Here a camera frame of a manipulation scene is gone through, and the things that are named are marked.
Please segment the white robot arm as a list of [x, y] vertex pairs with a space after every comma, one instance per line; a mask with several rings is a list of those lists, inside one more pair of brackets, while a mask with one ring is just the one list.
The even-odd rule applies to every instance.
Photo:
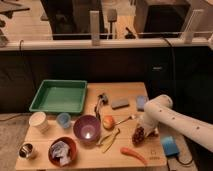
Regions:
[[158, 123], [163, 123], [213, 152], [213, 124], [178, 113], [172, 107], [172, 99], [165, 94], [145, 103], [144, 113], [139, 117], [145, 137], [155, 130]]

